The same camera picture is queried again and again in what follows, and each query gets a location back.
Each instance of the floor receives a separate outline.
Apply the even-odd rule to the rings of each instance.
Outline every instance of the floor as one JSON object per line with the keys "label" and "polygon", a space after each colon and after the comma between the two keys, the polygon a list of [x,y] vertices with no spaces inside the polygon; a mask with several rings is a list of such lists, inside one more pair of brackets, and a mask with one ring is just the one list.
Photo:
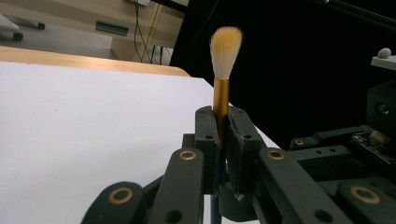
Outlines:
{"label": "floor", "polygon": [[[51,24],[45,24],[45,29],[42,30],[38,28],[38,22],[36,21],[22,20],[7,15],[3,16],[20,27],[23,39],[21,41],[15,40],[11,32],[0,31],[1,46],[117,60],[117,56],[111,50],[111,36],[98,35]],[[172,49],[163,48],[161,57],[161,47],[150,46],[148,48],[148,57],[144,62],[169,65],[172,52]]]}

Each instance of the white ball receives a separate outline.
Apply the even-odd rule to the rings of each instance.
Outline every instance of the white ball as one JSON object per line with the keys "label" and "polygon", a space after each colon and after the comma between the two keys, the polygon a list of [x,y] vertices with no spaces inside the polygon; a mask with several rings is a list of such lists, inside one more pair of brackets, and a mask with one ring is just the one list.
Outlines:
{"label": "white ball", "polygon": [[384,49],[381,49],[381,50],[378,52],[378,58],[380,58],[380,59],[387,59],[387,58],[390,56],[390,54],[391,54],[390,49],[384,48]]}

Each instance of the paintbrush bristles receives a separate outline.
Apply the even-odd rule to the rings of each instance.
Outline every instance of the paintbrush bristles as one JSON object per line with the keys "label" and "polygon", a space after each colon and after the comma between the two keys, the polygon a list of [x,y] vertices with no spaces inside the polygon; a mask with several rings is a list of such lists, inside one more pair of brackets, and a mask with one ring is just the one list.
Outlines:
{"label": "paintbrush bristles", "polygon": [[242,45],[243,34],[233,26],[219,28],[210,39],[213,72],[216,78],[230,77],[233,64]]}

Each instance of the chair wheel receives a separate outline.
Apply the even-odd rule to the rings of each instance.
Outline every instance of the chair wheel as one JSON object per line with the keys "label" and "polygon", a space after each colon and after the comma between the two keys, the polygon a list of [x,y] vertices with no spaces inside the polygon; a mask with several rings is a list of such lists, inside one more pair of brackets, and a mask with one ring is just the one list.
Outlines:
{"label": "chair wheel", "polygon": [[46,23],[39,22],[38,25],[37,25],[37,28],[38,28],[39,30],[44,30],[44,29],[46,29]]}
{"label": "chair wheel", "polygon": [[14,40],[23,40],[23,33],[14,33]]}

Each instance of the black mechanical arm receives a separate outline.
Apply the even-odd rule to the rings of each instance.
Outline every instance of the black mechanical arm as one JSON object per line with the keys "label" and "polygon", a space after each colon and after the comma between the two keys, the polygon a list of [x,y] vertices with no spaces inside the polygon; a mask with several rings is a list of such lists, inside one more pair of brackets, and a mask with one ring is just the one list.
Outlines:
{"label": "black mechanical arm", "polygon": [[163,176],[145,187],[120,182],[104,189],[82,224],[202,223],[211,195],[212,223],[222,217],[260,223],[395,223],[396,80],[369,91],[368,123],[267,147],[248,114],[231,106],[226,148],[212,107],[195,113],[195,133],[185,133]]}

